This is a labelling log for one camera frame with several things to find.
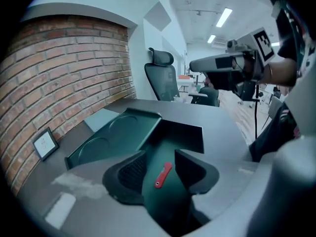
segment fluorescent light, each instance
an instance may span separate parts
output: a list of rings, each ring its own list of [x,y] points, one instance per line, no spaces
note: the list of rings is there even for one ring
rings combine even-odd
[[[222,27],[223,24],[225,23],[225,21],[228,19],[229,15],[231,14],[232,11],[233,11],[233,10],[231,10],[231,9],[225,8],[225,10],[224,10],[224,12],[223,12],[221,18],[218,20],[216,26],[217,26],[217,27]]]
[[[216,35],[211,35],[211,37],[209,37],[207,43],[212,43],[212,41],[215,39]]]

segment red handle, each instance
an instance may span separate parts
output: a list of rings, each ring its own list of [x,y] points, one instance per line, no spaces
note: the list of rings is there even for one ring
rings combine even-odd
[[[166,162],[163,165],[163,169],[160,172],[158,178],[155,181],[154,187],[157,189],[160,189],[168,175],[168,173],[170,172],[170,170],[172,169],[172,164],[170,162]]]

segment framed picture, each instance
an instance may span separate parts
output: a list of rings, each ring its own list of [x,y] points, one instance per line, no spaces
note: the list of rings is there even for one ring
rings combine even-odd
[[[58,148],[58,144],[49,128],[45,129],[34,139],[33,146],[41,160],[45,160]]]

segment ceiling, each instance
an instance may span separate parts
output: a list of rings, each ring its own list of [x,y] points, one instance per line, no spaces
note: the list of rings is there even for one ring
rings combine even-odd
[[[206,43],[216,35],[213,45],[226,42],[264,27],[271,42],[278,42],[277,26],[268,0],[170,0],[176,10],[187,43]],[[216,24],[225,7],[232,9],[225,24]]]

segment office chair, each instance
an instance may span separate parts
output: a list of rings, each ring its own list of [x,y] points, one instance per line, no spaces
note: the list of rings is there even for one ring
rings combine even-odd
[[[172,66],[174,58],[171,53],[157,51],[149,48],[153,53],[152,63],[145,64],[145,73],[150,85],[159,101],[174,101],[175,97],[180,97],[176,71]],[[207,98],[205,94],[189,93],[193,97],[192,104],[200,98]]]

